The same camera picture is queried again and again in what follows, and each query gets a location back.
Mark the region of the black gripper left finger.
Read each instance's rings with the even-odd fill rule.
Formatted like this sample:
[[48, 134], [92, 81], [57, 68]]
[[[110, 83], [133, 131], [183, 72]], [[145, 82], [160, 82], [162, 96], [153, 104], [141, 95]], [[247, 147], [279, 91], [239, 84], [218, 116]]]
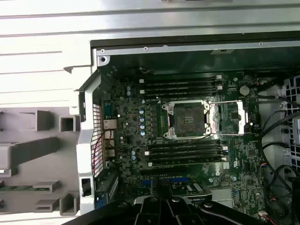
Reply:
[[158, 225], [165, 179], [157, 179], [153, 195], [143, 196], [135, 204], [116, 200], [85, 213], [66, 225]]

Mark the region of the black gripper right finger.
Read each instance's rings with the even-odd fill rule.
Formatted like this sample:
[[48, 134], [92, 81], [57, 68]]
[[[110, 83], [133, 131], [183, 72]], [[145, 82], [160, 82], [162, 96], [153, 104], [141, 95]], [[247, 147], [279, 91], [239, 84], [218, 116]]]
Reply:
[[232, 190], [209, 189], [190, 178], [165, 179], [165, 203], [179, 225], [265, 225], [236, 210]]

